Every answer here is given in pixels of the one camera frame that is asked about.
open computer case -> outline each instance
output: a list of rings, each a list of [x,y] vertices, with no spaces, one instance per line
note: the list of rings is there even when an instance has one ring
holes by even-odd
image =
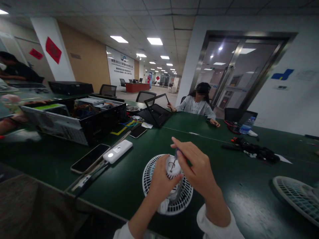
[[[124,100],[90,95],[20,106],[37,130],[92,146],[126,118]]]

black smartphone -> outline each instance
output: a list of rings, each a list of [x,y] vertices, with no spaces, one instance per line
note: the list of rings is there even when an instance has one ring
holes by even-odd
[[[79,174],[90,171],[99,159],[103,156],[106,151],[110,149],[110,146],[105,144],[99,144],[94,149],[92,149],[88,154],[83,156],[79,161],[71,166],[71,171]]]
[[[138,138],[140,137],[145,131],[147,130],[147,128],[142,127],[141,125],[138,126],[137,128],[133,129],[130,133],[130,136],[133,138]]]

reception desk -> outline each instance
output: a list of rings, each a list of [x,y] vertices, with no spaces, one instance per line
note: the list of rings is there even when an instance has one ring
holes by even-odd
[[[126,83],[126,92],[136,93],[139,91],[146,91],[150,89],[150,84],[144,83]]]

plastic bottle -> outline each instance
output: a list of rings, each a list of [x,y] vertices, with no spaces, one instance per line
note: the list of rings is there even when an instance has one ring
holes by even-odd
[[[255,123],[256,117],[251,116],[239,129],[241,134],[247,134],[250,131]]]

hand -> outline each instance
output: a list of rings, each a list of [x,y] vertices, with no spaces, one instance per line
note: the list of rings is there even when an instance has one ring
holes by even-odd
[[[152,181],[150,185],[150,190],[147,196],[153,198],[154,202],[157,203],[157,207],[161,204],[162,201],[167,198],[172,189],[179,183],[179,181],[184,177],[180,174],[173,178],[172,180],[168,179],[166,176],[166,160],[169,157],[169,154],[163,155],[160,157],[155,165],[155,169],[152,175]]]
[[[209,121],[212,125],[216,126],[216,128],[220,127],[220,123],[218,123],[216,120],[210,119]]]
[[[205,199],[211,197],[214,191],[218,189],[218,186],[215,182],[208,156],[192,142],[180,142],[174,137],[172,137],[172,140],[174,144],[171,147],[180,149],[180,151],[177,151],[178,162],[187,180]],[[193,166],[189,167],[186,159]]]
[[[174,108],[170,102],[167,104],[167,107],[170,108],[172,112],[176,112],[176,108]]]

